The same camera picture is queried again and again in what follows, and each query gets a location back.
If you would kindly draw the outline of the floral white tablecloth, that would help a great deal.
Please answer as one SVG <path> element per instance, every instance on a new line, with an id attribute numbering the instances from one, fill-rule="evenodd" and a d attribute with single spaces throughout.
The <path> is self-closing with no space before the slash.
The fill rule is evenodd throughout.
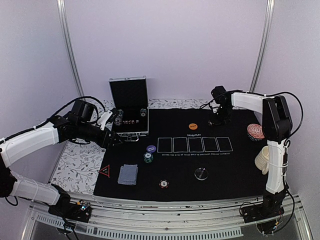
<path id="1" fill-rule="evenodd" d="M 198 109 L 199 104 L 193 101 L 152 100 L 152 109 Z M 81 194 L 94 195 L 98 171 L 102 169 L 102 162 L 107 150 L 96 144 L 76 145 L 69 143 L 58 162 L 52 182 L 64 189 Z"/>

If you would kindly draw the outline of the red dice row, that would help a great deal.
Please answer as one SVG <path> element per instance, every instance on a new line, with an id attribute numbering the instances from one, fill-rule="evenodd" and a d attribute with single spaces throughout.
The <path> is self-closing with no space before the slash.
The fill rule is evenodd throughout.
<path id="1" fill-rule="evenodd" d="M 122 123 L 125 125 L 135 125 L 139 124 L 139 120 L 123 120 Z"/>

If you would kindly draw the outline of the long poker chip stack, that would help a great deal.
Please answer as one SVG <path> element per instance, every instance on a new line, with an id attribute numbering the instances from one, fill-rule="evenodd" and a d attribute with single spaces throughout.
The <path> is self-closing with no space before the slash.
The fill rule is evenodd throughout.
<path id="1" fill-rule="evenodd" d="M 117 117 L 114 119 L 114 125 L 119 127 L 122 125 L 123 123 L 123 116 L 124 116 L 124 111 L 122 109 L 118 110 L 118 115 Z"/>

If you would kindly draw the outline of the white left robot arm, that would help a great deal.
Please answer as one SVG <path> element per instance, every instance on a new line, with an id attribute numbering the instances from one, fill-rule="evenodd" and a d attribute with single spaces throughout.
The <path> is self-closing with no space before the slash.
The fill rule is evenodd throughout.
<path id="1" fill-rule="evenodd" d="M 0 140 L 0 196 L 20 197 L 43 202 L 63 216 L 74 213 L 69 195 L 59 186 L 47 181 L 52 172 L 50 163 L 58 156 L 59 144 L 81 140 L 83 144 L 95 143 L 102 149 L 120 144 L 117 133 L 108 129 L 120 111 L 97 107 L 82 97 L 70 101 L 72 109 L 60 115 L 55 112 L 39 125 L 15 133 Z"/>

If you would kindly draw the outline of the short poker chip stack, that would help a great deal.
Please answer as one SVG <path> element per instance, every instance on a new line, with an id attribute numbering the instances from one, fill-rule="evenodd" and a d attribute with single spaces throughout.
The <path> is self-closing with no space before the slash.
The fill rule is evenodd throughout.
<path id="1" fill-rule="evenodd" d="M 145 109 L 145 108 L 142 108 L 141 110 L 140 110 L 140 116 L 141 117 L 145 117 L 147 115 L 147 110 Z"/>

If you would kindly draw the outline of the orange big blind button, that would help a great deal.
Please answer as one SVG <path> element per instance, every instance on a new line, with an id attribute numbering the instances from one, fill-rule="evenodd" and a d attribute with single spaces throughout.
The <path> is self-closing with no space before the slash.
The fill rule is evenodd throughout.
<path id="1" fill-rule="evenodd" d="M 188 128 L 190 129 L 190 130 L 197 130 L 198 129 L 198 125 L 196 124 L 196 123 L 190 123 L 189 125 L 188 125 Z"/>

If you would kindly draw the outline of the clear dealer button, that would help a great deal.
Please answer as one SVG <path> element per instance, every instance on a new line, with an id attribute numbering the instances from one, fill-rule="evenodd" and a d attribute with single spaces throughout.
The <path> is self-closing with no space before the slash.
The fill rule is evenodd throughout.
<path id="1" fill-rule="evenodd" d="M 204 181 L 208 178 L 209 172 L 205 167 L 199 167 L 194 171 L 194 176 L 199 181 Z"/>

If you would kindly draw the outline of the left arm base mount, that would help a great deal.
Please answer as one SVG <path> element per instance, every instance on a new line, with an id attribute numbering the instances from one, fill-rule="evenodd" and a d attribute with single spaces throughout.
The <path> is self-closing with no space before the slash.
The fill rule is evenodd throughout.
<path id="1" fill-rule="evenodd" d="M 83 199 L 71 202 L 68 194 L 61 195 L 55 205 L 51 205 L 48 213 L 66 220 L 88 223 L 92 213 L 91 203 Z"/>

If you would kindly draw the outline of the black poker mat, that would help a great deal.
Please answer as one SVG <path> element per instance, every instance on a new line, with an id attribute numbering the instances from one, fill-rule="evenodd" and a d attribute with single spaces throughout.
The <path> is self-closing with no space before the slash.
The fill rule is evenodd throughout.
<path id="1" fill-rule="evenodd" d="M 102 166 L 110 165 L 110 178 L 100 174 L 94 195 L 157 202 L 189 202 L 236 199 L 263 194 L 268 177 L 255 165 L 255 157 L 267 144 L 251 141 L 247 126 L 257 123 L 249 110 L 233 110 L 226 125 L 209 126 L 212 112 L 205 109 L 151 109 L 149 134 L 136 142 L 108 149 Z M 198 129 L 190 130 L 196 123 Z M 144 162 L 149 145 L 156 146 L 153 161 Z M 138 165 L 136 185 L 118 184 L 123 165 Z M 194 172 L 206 168 L 208 178 Z M 159 182 L 169 182 L 160 188 Z"/>

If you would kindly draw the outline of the aluminium poker chip case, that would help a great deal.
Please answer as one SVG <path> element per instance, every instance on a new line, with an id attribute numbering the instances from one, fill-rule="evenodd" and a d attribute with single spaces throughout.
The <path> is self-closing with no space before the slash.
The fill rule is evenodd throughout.
<path id="1" fill-rule="evenodd" d="M 147 90 L 147 77 L 122 77 L 110 78 L 114 106 L 117 110 L 123 110 L 123 119 L 139 120 L 139 124 L 123 124 L 115 126 L 112 130 L 122 137 L 124 142 L 137 142 L 141 137 L 149 134 L 149 103 Z M 146 109 L 145 117 L 140 116 L 140 110 Z"/>

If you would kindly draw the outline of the red triangle all-in marker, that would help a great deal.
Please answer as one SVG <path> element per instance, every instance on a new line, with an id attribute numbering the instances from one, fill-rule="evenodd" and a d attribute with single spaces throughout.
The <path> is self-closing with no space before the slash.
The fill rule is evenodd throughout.
<path id="1" fill-rule="evenodd" d="M 107 166 L 101 168 L 98 171 L 100 174 L 107 176 L 108 178 L 110 178 L 110 165 L 108 164 Z"/>

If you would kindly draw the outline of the blue patterned card deck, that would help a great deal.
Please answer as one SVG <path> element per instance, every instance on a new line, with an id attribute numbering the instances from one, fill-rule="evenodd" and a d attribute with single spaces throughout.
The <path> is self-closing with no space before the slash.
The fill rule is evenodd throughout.
<path id="1" fill-rule="evenodd" d="M 120 167 L 117 183 L 120 185 L 135 186 L 137 184 L 137 176 L 137 164 L 124 164 Z"/>

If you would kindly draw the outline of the purple small blind button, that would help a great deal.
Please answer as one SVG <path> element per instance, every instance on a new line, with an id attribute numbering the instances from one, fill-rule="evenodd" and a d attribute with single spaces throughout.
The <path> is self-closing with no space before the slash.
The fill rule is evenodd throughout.
<path id="1" fill-rule="evenodd" d="M 157 150 L 157 148 L 156 148 L 155 145 L 148 145 L 147 148 L 146 148 L 146 151 L 148 153 L 154 153 L 154 152 L 156 152 L 156 150 Z"/>

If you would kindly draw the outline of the orange black poker chips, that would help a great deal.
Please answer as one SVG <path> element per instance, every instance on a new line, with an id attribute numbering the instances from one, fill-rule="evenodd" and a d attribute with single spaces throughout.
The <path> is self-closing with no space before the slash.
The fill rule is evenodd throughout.
<path id="1" fill-rule="evenodd" d="M 169 187 L 169 182 L 167 180 L 161 180 L 159 182 L 159 187 L 162 189 L 166 189 Z"/>

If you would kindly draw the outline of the green poker chip pile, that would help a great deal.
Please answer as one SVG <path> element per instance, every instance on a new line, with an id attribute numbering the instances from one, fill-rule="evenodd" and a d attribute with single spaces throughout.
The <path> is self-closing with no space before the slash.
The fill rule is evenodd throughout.
<path id="1" fill-rule="evenodd" d="M 153 154 L 150 152 L 145 152 L 143 155 L 143 159 L 145 163 L 151 163 L 153 161 Z"/>

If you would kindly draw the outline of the red patterned round tin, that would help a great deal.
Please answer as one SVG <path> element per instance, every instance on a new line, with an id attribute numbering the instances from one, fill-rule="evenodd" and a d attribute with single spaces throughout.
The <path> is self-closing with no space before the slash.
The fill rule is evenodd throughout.
<path id="1" fill-rule="evenodd" d="M 246 131 L 249 139 L 253 142 L 259 142 L 265 139 L 263 128 L 259 124 L 256 124 L 256 123 L 249 124 L 247 126 Z"/>

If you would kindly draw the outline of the aluminium frame post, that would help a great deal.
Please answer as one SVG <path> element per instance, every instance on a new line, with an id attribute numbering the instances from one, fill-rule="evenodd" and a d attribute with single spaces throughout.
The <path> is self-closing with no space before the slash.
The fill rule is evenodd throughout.
<path id="1" fill-rule="evenodd" d="M 252 76 L 252 80 L 249 88 L 250 92 L 255 92 L 258 85 L 260 73 L 263 66 L 264 56 L 267 49 L 270 30 L 272 26 L 274 7 L 275 7 L 275 0 L 266 1 L 266 10 L 265 10 L 264 23 L 262 28 L 262 36 L 261 36 L 256 64 L 255 64 L 255 68 L 253 71 L 253 76 Z"/>
<path id="2" fill-rule="evenodd" d="M 71 34 L 70 34 L 70 30 L 69 30 L 69 25 L 68 25 L 68 18 L 67 18 L 65 1 L 64 0 L 57 0 L 56 2 L 57 2 L 57 9 L 58 9 L 60 26 L 61 26 L 61 30 L 62 30 L 62 36 L 64 38 L 66 52 L 67 52 L 71 72 L 73 75 L 73 79 L 75 82 L 76 91 L 80 97 L 83 97 L 85 95 L 85 93 L 84 93 L 81 79 L 79 76 L 76 58 L 75 58 L 74 50 L 73 50 L 73 46 L 72 46 L 72 40 L 71 40 Z"/>

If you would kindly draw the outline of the left aluminium frame post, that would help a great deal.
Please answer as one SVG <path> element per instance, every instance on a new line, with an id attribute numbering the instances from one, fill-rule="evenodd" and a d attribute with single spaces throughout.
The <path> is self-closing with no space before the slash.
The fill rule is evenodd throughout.
<path id="1" fill-rule="evenodd" d="M 65 1 L 64 0 L 57 0 L 56 2 L 57 2 L 57 9 L 58 9 L 60 26 L 61 26 L 61 30 L 62 30 L 62 36 L 64 38 L 66 52 L 67 52 L 71 72 L 73 75 L 73 79 L 75 82 L 76 91 L 80 97 L 83 97 L 85 95 L 85 93 L 84 93 L 81 79 L 79 76 L 76 58 L 75 58 L 74 50 L 73 50 L 73 46 L 72 46 L 72 40 L 71 40 L 71 34 L 70 34 L 70 30 L 69 30 L 69 25 L 68 25 L 68 18 L 67 18 Z"/>

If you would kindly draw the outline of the right aluminium frame post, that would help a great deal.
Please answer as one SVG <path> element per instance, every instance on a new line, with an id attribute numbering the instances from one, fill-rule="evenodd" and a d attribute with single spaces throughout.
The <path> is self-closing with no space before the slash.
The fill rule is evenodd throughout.
<path id="1" fill-rule="evenodd" d="M 267 49 L 270 30 L 272 26 L 274 7 L 275 7 L 275 0 L 266 1 L 266 10 L 265 10 L 264 23 L 262 28 L 262 36 L 261 36 L 256 64 L 255 64 L 255 68 L 253 71 L 253 76 L 252 76 L 252 80 L 249 88 L 250 92 L 255 92 L 258 85 L 260 73 L 263 66 L 264 56 Z"/>

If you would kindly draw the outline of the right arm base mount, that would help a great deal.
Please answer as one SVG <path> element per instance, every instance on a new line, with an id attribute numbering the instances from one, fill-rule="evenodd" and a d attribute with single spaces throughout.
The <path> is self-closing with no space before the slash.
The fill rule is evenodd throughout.
<path id="1" fill-rule="evenodd" d="M 285 190 L 276 194 L 272 194 L 265 190 L 263 192 L 262 203 L 249 203 L 249 205 L 241 206 L 239 208 L 239 213 L 243 217 L 245 223 L 283 215 L 285 213 L 283 208 L 283 200 L 285 197 Z"/>

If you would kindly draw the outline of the cream ribbed mug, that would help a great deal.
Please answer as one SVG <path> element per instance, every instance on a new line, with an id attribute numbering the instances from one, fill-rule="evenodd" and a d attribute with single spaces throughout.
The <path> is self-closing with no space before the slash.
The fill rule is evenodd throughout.
<path id="1" fill-rule="evenodd" d="M 266 175 L 269 171 L 269 147 L 264 146 L 254 160 L 255 166 Z"/>

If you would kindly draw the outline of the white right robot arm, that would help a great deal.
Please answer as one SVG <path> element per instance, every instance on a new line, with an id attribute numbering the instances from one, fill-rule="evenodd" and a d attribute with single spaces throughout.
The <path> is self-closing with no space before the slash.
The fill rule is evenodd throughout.
<path id="1" fill-rule="evenodd" d="M 218 109 L 213 113 L 211 124 L 225 125 L 231 121 L 233 108 L 253 111 L 262 116 L 262 132 L 267 140 L 269 169 L 266 191 L 275 195 L 285 189 L 283 178 L 287 170 L 285 144 L 291 135 L 293 122 L 286 98 L 283 95 L 262 95 L 240 90 L 227 91 L 216 86 L 211 95 Z"/>

